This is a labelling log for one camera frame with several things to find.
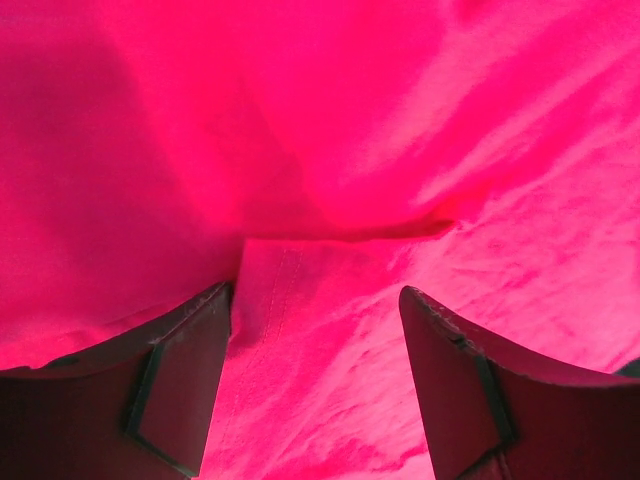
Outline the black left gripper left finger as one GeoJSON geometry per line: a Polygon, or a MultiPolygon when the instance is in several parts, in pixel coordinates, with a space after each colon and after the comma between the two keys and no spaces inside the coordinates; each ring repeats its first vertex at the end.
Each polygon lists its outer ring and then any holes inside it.
{"type": "Polygon", "coordinates": [[[232,288],[43,367],[1,374],[5,479],[192,479],[231,336],[232,288]]]}

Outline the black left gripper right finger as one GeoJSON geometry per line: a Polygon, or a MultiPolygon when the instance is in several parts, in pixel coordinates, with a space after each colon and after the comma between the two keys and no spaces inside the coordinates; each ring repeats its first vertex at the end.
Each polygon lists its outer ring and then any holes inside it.
{"type": "Polygon", "coordinates": [[[635,479],[639,364],[571,365],[474,324],[413,287],[404,338],[439,479],[635,479]]]}

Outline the red t shirt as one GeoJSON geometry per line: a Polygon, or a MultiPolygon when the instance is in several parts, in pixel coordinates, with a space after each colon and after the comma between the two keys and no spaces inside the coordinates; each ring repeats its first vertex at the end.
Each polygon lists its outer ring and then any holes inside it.
{"type": "Polygon", "coordinates": [[[639,355],[635,1],[5,1],[1,364],[221,281],[206,479],[429,479],[412,285],[639,355]]]}

